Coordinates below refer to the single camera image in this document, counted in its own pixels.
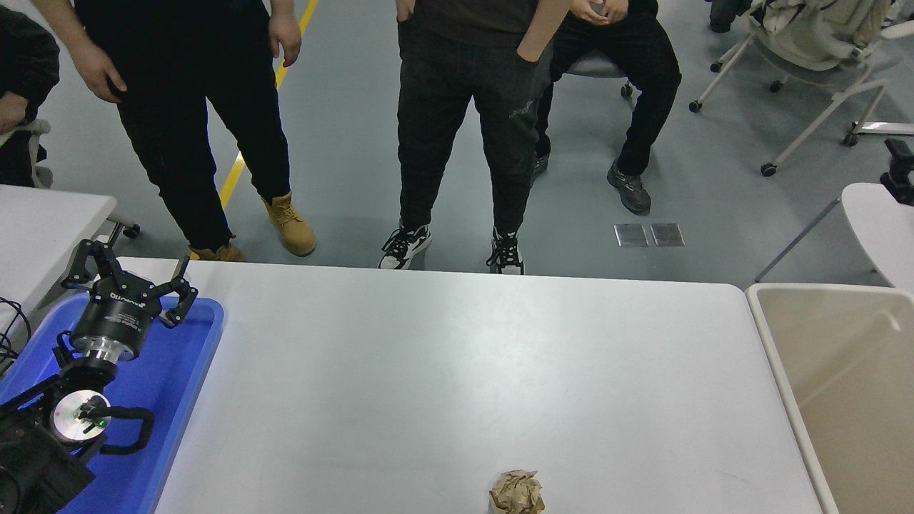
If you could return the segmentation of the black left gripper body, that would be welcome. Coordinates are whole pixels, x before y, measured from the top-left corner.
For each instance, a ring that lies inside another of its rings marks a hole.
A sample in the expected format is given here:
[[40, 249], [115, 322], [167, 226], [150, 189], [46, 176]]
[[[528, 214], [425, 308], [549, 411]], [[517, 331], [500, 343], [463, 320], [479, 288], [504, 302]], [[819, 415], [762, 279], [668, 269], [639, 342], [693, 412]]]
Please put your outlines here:
[[161, 312], [159, 299], [143, 297], [142, 290], [124, 291], [111, 281], [100, 281], [89, 291], [89, 302], [71, 332], [73, 348], [105, 338], [128, 348], [143, 348], [151, 322]]

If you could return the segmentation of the person's hand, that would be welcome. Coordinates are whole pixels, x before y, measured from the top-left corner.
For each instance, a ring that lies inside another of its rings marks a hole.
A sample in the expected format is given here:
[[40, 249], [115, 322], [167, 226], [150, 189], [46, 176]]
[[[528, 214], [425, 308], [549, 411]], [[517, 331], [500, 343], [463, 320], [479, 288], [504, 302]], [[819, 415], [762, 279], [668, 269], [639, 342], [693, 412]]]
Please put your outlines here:
[[0, 132], [9, 133], [19, 127], [27, 117], [29, 101], [16, 92], [6, 91], [0, 100]]

